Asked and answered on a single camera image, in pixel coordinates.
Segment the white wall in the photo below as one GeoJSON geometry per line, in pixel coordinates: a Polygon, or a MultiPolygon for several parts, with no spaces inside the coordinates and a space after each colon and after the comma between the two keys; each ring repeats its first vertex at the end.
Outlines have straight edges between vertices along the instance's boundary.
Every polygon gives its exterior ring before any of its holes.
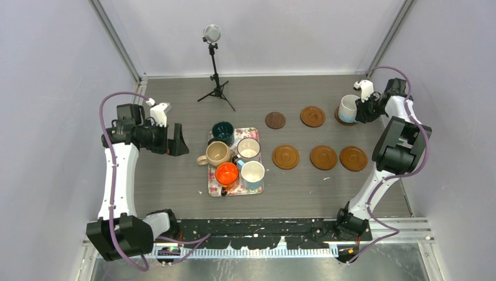
{"type": "Polygon", "coordinates": [[[3,1],[0,68],[0,280],[74,280],[104,191],[99,103],[135,82],[86,0],[3,1]]]}
{"type": "Polygon", "coordinates": [[[211,74],[203,29],[222,29],[221,74],[349,73],[369,67],[403,1],[102,0],[148,76],[211,74]]]}
{"type": "MultiPolygon", "coordinates": [[[[417,1],[381,63],[409,75],[415,112],[433,130],[428,164],[407,192],[432,226],[448,280],[496,275],[495,9],[490,0],[417,1]]],[[[393,77],[375,73],[378,90],[393,77]]]]}

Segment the gray floor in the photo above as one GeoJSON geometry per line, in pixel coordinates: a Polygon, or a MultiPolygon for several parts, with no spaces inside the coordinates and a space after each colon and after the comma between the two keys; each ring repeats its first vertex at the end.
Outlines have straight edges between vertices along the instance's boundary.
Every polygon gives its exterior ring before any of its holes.
{"type": "Polygon", "coordinates": [[[139,272],[100,258],[91,280],[429,280],[417,244],[374,245],[349,267],[333,258],[187,259],[164,268],[149,262],[150,270],[139,272]]]}
{"type": "MultiPolygon", "coordinates": [[[[383,131],[379,120],[346,127],[334,119],[341,97],[356,94],[357,76],[286,76],[229,78],[225,94],[236,108],[214,97],[197,99],[213,90],[208,78],[150,80],[146,95],[157,102],[170,102],[168,113],[173,124],[182,123],[190,153],[180,157],[142,151],[135,178],[135,204],[139,217],[171,208],[178,218],[284,218],[335,217],[340,207],[357,194],[370,173],[370,156],[383,131]],[[299,113],[314,105],[326,113],[325,123],[309,128],[299,113]],[[282,129],[268,128],[264,119],[272,111],[286,116],[282,129]],[[205,166],[196,158],[205,154],[207,134],[218,121],[229,121],[235,128],[255,127],[260,132],[262,163],[267,169],[265,190],[261,194],[211,197],[207,192],[205,166]],[[292,170],[281,170],[271,160],[278,145],[289,144],[299,150],[300,162],[292,170]],[[339,162],[330,171],[310,163],[309,153],[317,145],[328,145],[339,155],[347,146],[362,148],[369,157],[361,172],[350,172],[339,162]]],[[[381,217],[409,216],[401,185],[393,185],[376,209],[381,217]]]]}

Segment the wooden coaster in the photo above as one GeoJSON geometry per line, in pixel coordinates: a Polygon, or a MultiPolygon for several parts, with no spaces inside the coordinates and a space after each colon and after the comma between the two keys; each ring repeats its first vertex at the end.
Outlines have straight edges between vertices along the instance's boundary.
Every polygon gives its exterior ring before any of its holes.
{"type": "Polygon", "coordinates": [[[368,162],[365,152],[355,146],[348,146],[341,150],[339,160],[345,168],[353,172],[359,172],[365,169],[368,162]]]}
{"type": "Polygon", "coordinates": [[[325,122],[325,113],[318,107],[305,107],[299,115],[301,122],[309,127],[319,127],[325,122]]]}
{"type": "Polygon", "coordinates": [[[310,152],[310,161],[317,169],[330,170],[336,166],[337,154],[334,149],[319,145],[310,152]]]}
{"type": "Polygon", "coordinates": [[[299,162],[299,153],[291,145],[281,145],[274,149],[272,161],[283,170],[293,169],[299,162]]]}
{"type": "Polygon", "coordinates": [[[279,112],[271,112],[265,117],[265,124],[271,129],[281,129],[286,124],[286,117],[279,112]]]}
{"type": "Polygon", "coordinates": [[[336,118],[336,120],[341,124],[341,125],[344,125],[344,126],[353,126],[353,125],[356,125],[356,122],[353,122],[353,123],[346,123],[346,122],[343,122],[341,119],[339,119],[339,115],[337,114],[339,111],[339,107],[336,108],[336,111],[334,112],[334,118],[336,118]]]}

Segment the cup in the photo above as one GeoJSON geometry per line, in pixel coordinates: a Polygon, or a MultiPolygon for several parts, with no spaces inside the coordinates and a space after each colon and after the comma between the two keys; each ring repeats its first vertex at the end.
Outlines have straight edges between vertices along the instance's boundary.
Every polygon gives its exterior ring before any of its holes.
{"type": "Polygon", "coordinates": [[[260,161],[260,142],[253,138],[246,138],[237,144],[237,155],[235,159],[241,159],[247,163],[250,161],[260,161]]]}
{"type": "Polygon", "coordinates": [[[360,97],[356,95],[345,95],[341,99],[341,103],[339,104],[339,109],[337,111],[337,116],[344,123],[354,123],[356,117],[356,103],[360,97]]]}
{"type": "Polygon", "coordinates": [[[223,142],[228,146],[234,143],[234,127],[231,123],[221,121],[212,127],[213,138],[208,141],[208,144],[213,141],[223,142]]]}
{"type": "Polygon", "coordinates": [[[231,149],[223,142],[212,142],[206,148],[205,155],[197,158],[199,165],[218,167],[224,162],[231,161],[231,149]]]}
{"type": "Polygon", "coordinates": [[[215,179],[222,186],[222,191],[229,191],[239,184],[239,171],[231,162],[222,163],[215,170],[215,179]]]}
{"type": "Polygon", "coordinates": [[[234,160],[241,170],[241,181],[247,189],[255,190],[262,186],[265,168],[258,161],[243,162],[241,159],[234,160]]]}

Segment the black tripod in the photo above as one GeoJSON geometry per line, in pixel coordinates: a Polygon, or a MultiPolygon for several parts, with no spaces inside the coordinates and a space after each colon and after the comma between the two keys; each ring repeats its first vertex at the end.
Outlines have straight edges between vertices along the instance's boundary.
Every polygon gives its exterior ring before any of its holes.
{"type": "Polygon", "coordinates": [[[208,43],[208,50],[210,51],[210,55],[212,56],[212,64],[213,64],[213,75],[210,76],[210,80],[215,80],[215,88],[213,89],[213,91],[209,92],[208,94],[204,95],[202,98],[200,98],[198,101],[201,101],[203,100],[204,98],[208,97],[208,96],[211,96],[211,97],[216,97],[216,98],[220,98],[221,100],[225,100],[228,102],[228,104],[231,106],[231,108],[236,111],[234,109],[234,107],[232,106],[232,104],[228,101],[228,99],[226,98],[226,96],[224,95],[223,91],[224,91],[224,85],[226,85],[227,83],[229,83],[229,80],[227,82],[225,82],[224,84],[220,84],[219,82],[219,74],[217,74],[217,67],[215,67],[215,59],[214,59],[214,54],[215,54],[215,51],[214,49],[218,49],[219,47],[217,46],[217,43],[215,44],[212,44],[212,43],[208,43]]]}

